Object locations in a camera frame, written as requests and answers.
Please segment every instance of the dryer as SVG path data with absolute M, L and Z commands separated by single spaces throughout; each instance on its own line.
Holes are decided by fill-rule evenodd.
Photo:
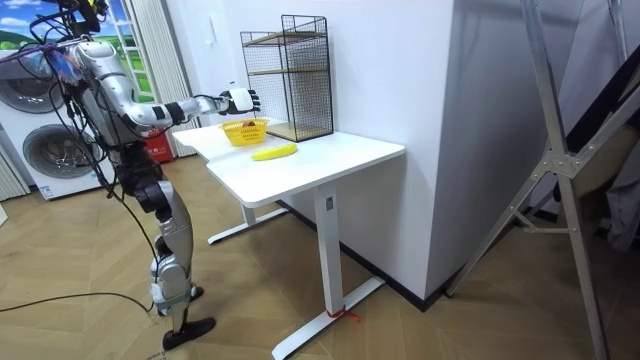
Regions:
M 0 57 L 11 53 L 0 51 Z M 97 159 L 103 157 L 91 129 L 86 127 L 82 134 L 88 148 L 78 148 L 59 88 L 49 96 L 55 80 L 35 79 L 29 74 L 35 70 L 23 65 L 26 69 L 17 61 L 0 65 L 0 123 L 42 196 L 53 199 L 99 187 L 86 156 L 92 152 Z M 54 109 L 60 109 L 64 125 Z M 100 168 L 108 180 L 114 178 L 108 159 Z

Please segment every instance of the yellow basket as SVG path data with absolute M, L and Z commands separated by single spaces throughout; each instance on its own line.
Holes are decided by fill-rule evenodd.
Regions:
M 246 123 L 250 122 L 255 125 L 245 126 Z M 229 121 L 220 125 L 220 128 L 224 130 L 233 146 L 243 146 L 263 142 L 264 135 L 267 133 L 268 122 L 269 120 L 265 119 Z

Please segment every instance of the baseboard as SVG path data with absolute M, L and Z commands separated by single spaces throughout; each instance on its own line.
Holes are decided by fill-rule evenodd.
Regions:
M 313 231 L 318 231 L 318 228 L 317 228 L 315 222 L 311 221 L 311 219 L 309 219 L 306 216 L 304 216 L 298 210 L 292 208 L 286 202 L 284 202 L 282 200 L 278 200 L 277 204 L 282 206 L 283 208 L 286 208 L 287 210 L 289 210 L 289 212 L 293 216 L 295 216 L 298 220 L 302 221 L 302 223 L 307 225 Z M 436 300 L 438 300 L 442 296 L 442 294 L 444 292 L 444 289 L 446 288 L 446 285 L 457 274 L 457 272 L 456 272 L 456 274 L 451 276 L 451 278 L 449 278 L 444 284 L 439 286 L 438 289 L 436 289 L 436 291 L 431 293 L 431 295 L 429 295 L 426 299 L 422 299 L 418 295 L 414 294 L 411 290 L 407 289 L 404 285 L 402 285 L 396 279 L 391 277 L 389 274 L 387 274 L 386 272 L 382 271 L 380 268 L 378 268 L 377 266 L 375 266 L 374 264 L 369 262 L 369 260 L 363 258 L 360 254 L 358 254 L 357 252 L 355 252 L 353 249 L 351 249 L 350 247 L 348 247 L 347 245 L 345 245 L 342 242 L 340 242 L 340 250 L 342 250 L 342 252 L 345 253 L 345 255 L 347 255 L 348 257 L 353 259 L 355 262 L 360 264 L 360 266 L 362 266 L 363 268 L 367 269 L 370 273 L 372 273 L 373 275 L 378 276 L 379 278 L 384 280 L 387 283 L 387 285 L 389 285 L 390 288 L 392 288 L 400 296 L 405 298 L 411 305 L 415 306 L 418 310 L 420 310 L 422 312 L 427 311 L 427 309 L 429 309 L 431 307 L 431 305 L 433 305 L 433 303 L 435 303 Z

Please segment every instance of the wooden shelf board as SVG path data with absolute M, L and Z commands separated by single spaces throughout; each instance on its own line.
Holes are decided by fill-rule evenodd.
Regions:
M 286 74 L 286 73 L 299 73 L 299 72 L 316 72 L 316 71 L 327 71 L 327 68 L 324 67 L 310 67 L 310 68 L 294 68 L 294 69 L 275 69 L 275 70 L 263 70 L 263 71 L 252 71 L 247 73 L 249 76 L 252 75 L 269 75 L 269 74 Z
M 252 45 L 283 45 L 284 37 L 287 38 L 287 44 L 293 44 L 309 38 L 321 36 L 327 36 L 327 33 L 315 31 L 281 31 L 278 33 L 273 33 L 271 35 L 263 36 L 255 40 L 247 41 L 246 43 L 243 43 L 242 46 L 247 47 Z
M 306 124 L 297 124 L 294 128 L 292 122 L 284 122 L 280 124 L 273 124 L 267 126 L 267 133 L 283 137 L 287 140 L 296 141 L 296 129 L 298 129 L 298 133 L 305 132 L 314 132 L 314 133 L 323 133 L 326 132 L 326 129 L 320 128 L 318 126 L 306 125 Z

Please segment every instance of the white desk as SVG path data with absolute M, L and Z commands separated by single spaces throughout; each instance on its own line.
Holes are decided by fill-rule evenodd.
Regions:
M 255 151 L 289 142 L 267 135 L 262 144 L 234 147 L 218 127 L 181 131 L 173 136 L 183 145 L 192 146 L 206 158 L 209 161 L 209 172 L 242 205 L 245 223 L 212 236 L 210 244 L 287 212 L 286 209 L 279 209 L 256 218 L 254 208 L 287 195 L 313 189 L 327 312 L 318 315 L 278 344 L 272 352 L 276 360 L 289 356 L 339 317 L 329 314 L 340 314 L 343 309 L 352 308 L 384 284 L 380 278 L 373 277 L 346 297 L 342 294 L 334 180 L 400 156 L 405 151 L 404 146 L 336 132 L 299 143 L 298 151 L 291 156 L 254 161 L 251 154 Z

